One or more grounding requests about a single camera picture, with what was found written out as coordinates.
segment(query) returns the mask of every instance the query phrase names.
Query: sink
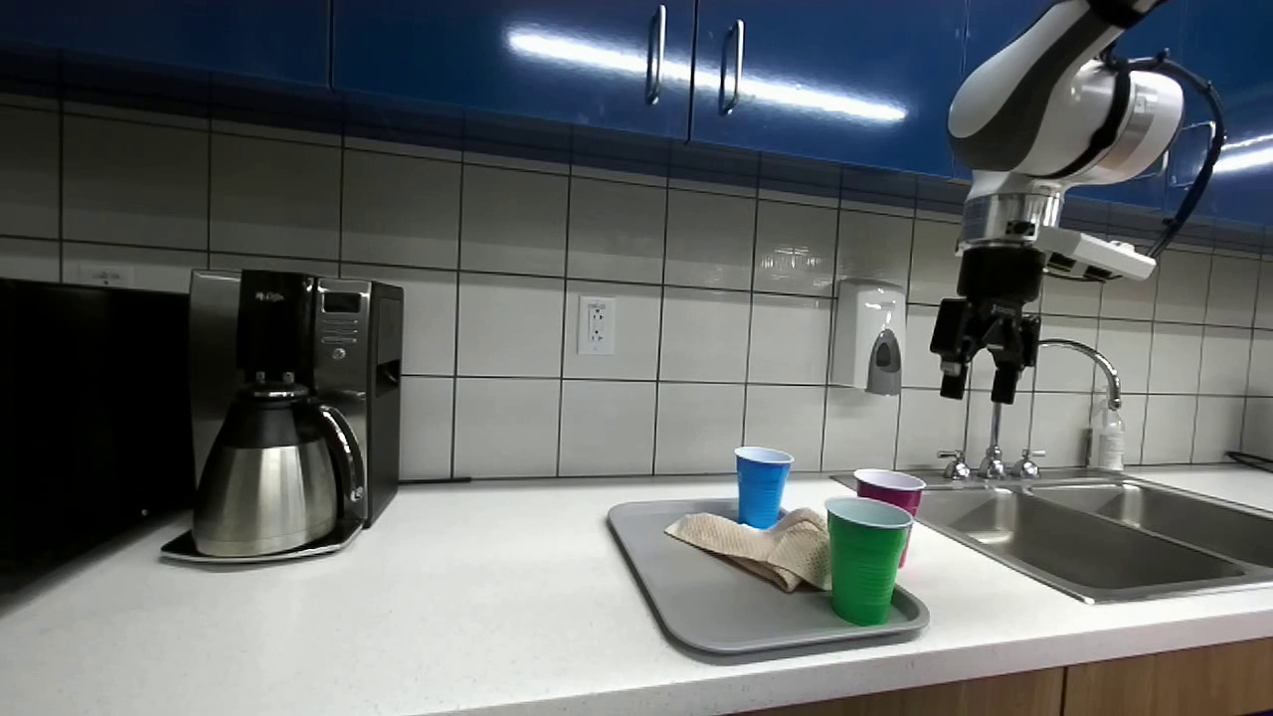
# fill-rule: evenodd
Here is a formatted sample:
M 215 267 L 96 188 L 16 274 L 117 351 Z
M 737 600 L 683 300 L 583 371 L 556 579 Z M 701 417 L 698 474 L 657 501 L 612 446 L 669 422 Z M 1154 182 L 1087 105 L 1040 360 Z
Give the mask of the sink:
M 1114 494 L 1097 501 L 1097 494 L 1079 490 L 930 483 L 920 522 L 1079 600 L 1145 600 L 1270 575 L 1103 510 L 1117 511 L 1122 506 L 1114 506 Z
M 1114 482 L 1034 482 L 1030 495 L 1097 511 L 1158 535 L 1175 535 L 1231 559 L 1273 567 L 1273 511 L 1254 511 L 1178 490 L 1114 478 Z

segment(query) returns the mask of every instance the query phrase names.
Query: white countertop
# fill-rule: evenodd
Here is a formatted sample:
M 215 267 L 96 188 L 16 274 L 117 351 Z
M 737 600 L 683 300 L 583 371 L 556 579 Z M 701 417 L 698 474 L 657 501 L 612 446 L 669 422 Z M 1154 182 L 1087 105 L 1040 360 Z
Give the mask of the white countertop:
M 1273 474 L 1142 478 L 1273 510 Z M 790 506 L 841 490 L 804 478 Z M 917 530 L 917 640 L 705 664 L 662 637 L 604 511 L 727 494 L 405 483 L 348 554 L 272 567 L 166 564 L 174 522 L 0 612 L 6 710 L 737 710 L 1273 637 L 1273 579 L 1081 605 Z

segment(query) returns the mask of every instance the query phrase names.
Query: coffee maker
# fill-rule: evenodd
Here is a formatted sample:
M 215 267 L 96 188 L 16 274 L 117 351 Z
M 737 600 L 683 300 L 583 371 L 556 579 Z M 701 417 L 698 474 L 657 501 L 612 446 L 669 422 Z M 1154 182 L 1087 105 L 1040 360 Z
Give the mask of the coffee maker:
M 400 494 L 400 422 L 401 422 L 401 291 L 385 281 L 323 274 L 197 274 L 192 278 L 192 428 L 197 428 L 197 535 L 241 531 L 245 522 L 292 522 L 295 531 L 323 530 L 316 543 L 344 543 L 372 530 Z M 307 483 L 276 474 L 272 482 L 226 478 L 226 460 L 262 465 L 262 446 L 292 428 L 288 460 L 312 469 Z M 325 511 L 278 511 L 260 495 L 226 495 L 226 483 L 303 490 L 307 501 L 337 501 Z M 272 558 L 288 542 L 235 543 L 233 559 Z

